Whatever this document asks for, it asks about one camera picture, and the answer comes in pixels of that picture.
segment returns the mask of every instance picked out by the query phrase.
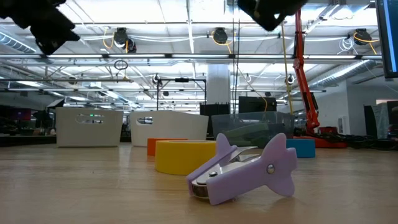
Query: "computer monitor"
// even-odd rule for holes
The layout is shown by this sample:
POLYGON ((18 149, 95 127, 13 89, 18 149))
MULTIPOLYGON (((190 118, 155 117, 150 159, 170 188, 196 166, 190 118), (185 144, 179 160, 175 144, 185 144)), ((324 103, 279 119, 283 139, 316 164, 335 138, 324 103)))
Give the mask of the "computer monitor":
POLYGON ((377 20, 386 78, 398 77, 398 0, 377 0, 377 20))
MULTIPOLYGON (((276 111, 277 102, 275 98, 264 97, 267 100, 267 111, 276 111)), ((239 113, 264 112, 266 102, 261 97, 240 96, 239 113)))

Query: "blue block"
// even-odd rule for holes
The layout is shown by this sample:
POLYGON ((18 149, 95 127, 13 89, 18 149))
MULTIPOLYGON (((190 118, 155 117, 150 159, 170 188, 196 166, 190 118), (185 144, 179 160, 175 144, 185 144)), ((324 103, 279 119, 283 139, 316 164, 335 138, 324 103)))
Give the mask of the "blue block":
POLYGON ((288 139, 286 147, 296 148, 297 158, 315 157, 315 140, 311 139, 288 139))

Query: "white plastic bin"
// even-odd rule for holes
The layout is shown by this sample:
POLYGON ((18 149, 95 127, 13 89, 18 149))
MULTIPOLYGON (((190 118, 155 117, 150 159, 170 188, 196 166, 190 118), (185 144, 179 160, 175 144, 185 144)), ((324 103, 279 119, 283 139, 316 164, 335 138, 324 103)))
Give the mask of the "white plastic bin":
POLYGON ((206 140, 208 119, 207 116, 176 111, 132 112, 131 142, 133 146, 146 147, 148 138, 206 140))
POLYGON ((57 108, 58 147, 116 147, 122 111, 57 108))

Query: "red base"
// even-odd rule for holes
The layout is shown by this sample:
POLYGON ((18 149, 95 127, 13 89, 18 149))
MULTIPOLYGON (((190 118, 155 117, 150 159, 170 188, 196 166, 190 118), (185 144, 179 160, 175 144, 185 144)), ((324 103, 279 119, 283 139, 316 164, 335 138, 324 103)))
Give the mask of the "red base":
POLYGON ((346 148, 347 144, 344 142, 336 142, 336 143, 331 143, 328 142, 324 139, 320 139, 320 138, 315 138, 315 137, 311 137, 311 136, 300 136, 300 137, 296 137, 294 136, 295 139, 312 139, 315 140, 315 147, 317 148, 346 148))

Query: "metal screw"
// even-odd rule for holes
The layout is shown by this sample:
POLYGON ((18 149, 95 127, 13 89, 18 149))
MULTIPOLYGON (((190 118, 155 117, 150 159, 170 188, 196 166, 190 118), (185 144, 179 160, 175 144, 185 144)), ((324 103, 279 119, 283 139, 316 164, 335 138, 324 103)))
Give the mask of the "metal screw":
POLYGON ((209 177, 215 177, 215 176, 217 176, 217 172, 216 171, 209 173, 209 177))
POLYGON ((267 166, 267 173, 268 174, 273 174, 275 172, 275 166, 273 164, 269 164, 267 166))

